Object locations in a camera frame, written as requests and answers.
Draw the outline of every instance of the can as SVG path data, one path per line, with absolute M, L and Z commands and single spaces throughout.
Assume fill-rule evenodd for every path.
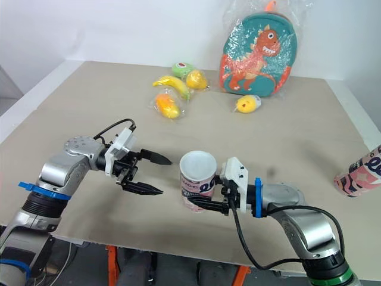
M 217 162 L 204 151 L 191 151 L 180 160 L 180 187 L 186 207 L 194 212 L 204 209 L 191 203 L 188 198 L 196 195 L 212 197 L 216 181 Z
M 381 145 L 350 165 L 348 173 L 336 176 L 334 183 L 348 197 L 358 197 L 381 186 Z

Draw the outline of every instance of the white cup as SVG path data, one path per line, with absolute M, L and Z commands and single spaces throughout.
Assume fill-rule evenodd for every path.
M 188 198 L 195 195 L 212 197 L 215 185 L 217 162 L 207 152 L 191 151 L 180 160 L 181 190 L 185 205 L 194 212 L 204 209 L 191 203 Z

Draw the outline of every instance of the blue ring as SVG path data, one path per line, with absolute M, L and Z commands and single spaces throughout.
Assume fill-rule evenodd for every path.
M 262 182 L 261 178 L 255 178 L 255 217 L 262 217 Z
M 29 265 L 26 265 L 24 262 L 13 260 L 13 259 L 0 259 L 0 264 L 14 265 L 22 268 L 26 272 L 26 279 L 30 277 L 30 268 Z
M 43 188 L 40 188 L 39 186 L 36 186 L 36 185 L 33 185 L 33 184 L 28 184 L 28 183 L 20 182 L 18 184 L 18 186 L 26 189 L 27 191 L 37 192 L 38 194 L 42 194 L 42 195 L 45 195 L 45 196 L 51 197 L 51 198 L 57 198 L 59 200 L 68 201 L 68 200 L 71 199 L 70 195 L 64 195 L 64 194 L 59 194 L 57 192 L 52 192 L 52 191 L 50 191 L 48 189 L 43 189 Z

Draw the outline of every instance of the dinosaur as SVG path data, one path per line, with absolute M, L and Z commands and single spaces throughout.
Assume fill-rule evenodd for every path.
M 276 31 L 272 30 L 270 25 L 267 25 L 264 30 L 259 30 L 258 37 L 255 38 L 254 43 L 250 44 L 250 48 L 252 52 L 247 52 L 245 57 L 237 60 L 226 54 L 223 55 L 222 70 L 227 67 L 230 72 L 224 74 L 221 79 L 225 80 L 232 75 L 229 88 L 234 91 L 241 89 L 238 82 L 243 79 L 246 80 L 243 84 L 244 90 L 250 91 L 250 85 L 256 80 L 257 76 L 269 78 L 274 83 L 274 86 L 277 86 L 272 76 L 261 72 L 261 69 L 267 65 L 264 57 L 275 57 L 280 51 Z

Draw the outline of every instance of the beige tabletop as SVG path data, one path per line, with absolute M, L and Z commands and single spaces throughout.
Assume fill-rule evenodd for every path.
M 208 151 L 218 165 L 236 156 L 264 182 L 297 186 L 310 205 L 340 221 L 346 258 L 361 279 L 381 280 L 379 202 L 381 192 L 344 197 L 333 177 L 368 149 L 324 80 L 292 77 L 282 96 L 263 99 L 251 114 L 233 113 L 236 95 L 200 92 L 177 121 L 148 108 L 159 90 L 152 82 L 168 68 L 86 62 L 0 145 L 0 223 L 7 224 L 28 193 L 18 182 L 35 182 L 44 162 L 75 135 L 94 135 L 130 117 L 136 121 L 134 149 L 167 156 L 172 166 L 142 161 L 134 181 L 164 191 L 159 196 L 124 192 L 102 172 L 89 172 L 74 194 L 57 235 L 102 244 L 248 264 L 232 215 L 192 213 L 179 189 L 179 160 L 190 150 Z M 209 74 L 213 80 L 216 75 Z M 111 140 L 116 128 L 108 134 Z M 272 218 L 240 215 L 243 233 L 262 264 L 295 257 Z M 302 271 L 299 264 L 278 269 Z

